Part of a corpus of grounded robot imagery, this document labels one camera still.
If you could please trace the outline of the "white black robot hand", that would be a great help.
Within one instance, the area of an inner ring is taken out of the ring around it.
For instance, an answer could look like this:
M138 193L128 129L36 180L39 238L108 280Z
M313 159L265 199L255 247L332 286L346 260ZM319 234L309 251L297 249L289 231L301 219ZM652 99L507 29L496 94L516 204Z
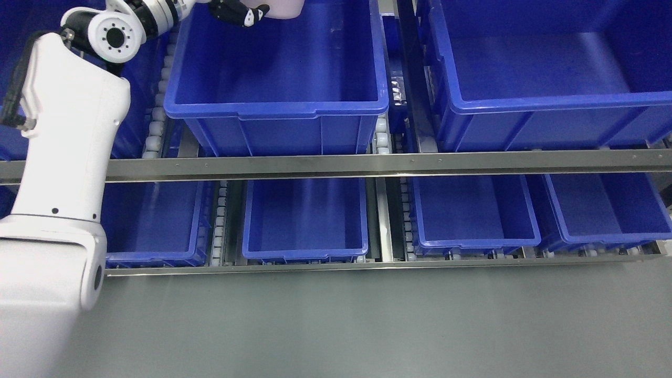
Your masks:
M249 7L242 1L196 1L208 6L209 14L219 22L250 28L261 21L271 10L266 3Z

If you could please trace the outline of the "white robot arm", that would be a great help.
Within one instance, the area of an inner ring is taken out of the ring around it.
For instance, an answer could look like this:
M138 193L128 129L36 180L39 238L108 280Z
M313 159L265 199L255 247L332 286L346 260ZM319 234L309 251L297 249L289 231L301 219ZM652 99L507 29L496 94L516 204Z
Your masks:
M77 318L98 301L106 174L131 105L121 71L194 6L75 7L57 30L27 39L2 107L2 124L29 141L14 206L2 219L2 377L49 376Z

